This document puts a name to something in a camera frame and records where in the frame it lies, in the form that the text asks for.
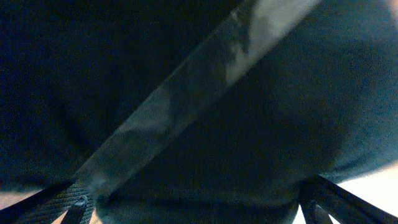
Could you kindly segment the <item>black garment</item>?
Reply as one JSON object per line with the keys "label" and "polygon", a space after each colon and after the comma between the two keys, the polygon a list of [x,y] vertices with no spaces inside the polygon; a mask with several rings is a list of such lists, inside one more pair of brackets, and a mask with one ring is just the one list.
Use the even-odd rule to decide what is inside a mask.
{"label": "black garment", "polygon": [[103,223],[292,223],[397,160],[390,1],[2,1],[1,191]]}

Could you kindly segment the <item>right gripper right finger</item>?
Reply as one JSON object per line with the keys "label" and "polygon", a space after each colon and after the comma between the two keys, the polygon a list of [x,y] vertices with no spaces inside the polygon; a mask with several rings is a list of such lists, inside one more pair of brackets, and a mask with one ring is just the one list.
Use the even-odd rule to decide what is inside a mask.
{"label": "right gripper right finger", "polygon": [[397,217],[375,207],[329,180],[316,176],[300,186],[300,206],[306,224],[397,224]]}

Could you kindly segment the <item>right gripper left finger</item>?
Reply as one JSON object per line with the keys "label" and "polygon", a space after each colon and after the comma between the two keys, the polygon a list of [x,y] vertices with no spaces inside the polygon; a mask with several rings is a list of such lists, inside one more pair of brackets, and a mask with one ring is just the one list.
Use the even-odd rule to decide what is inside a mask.
{"label": "right gripper left finger", "polygon": [[93,198],[87,189],[67,181],[2,209],[1,223],[49,224],[64,215],[61,224],[88,224],[94,209]]}

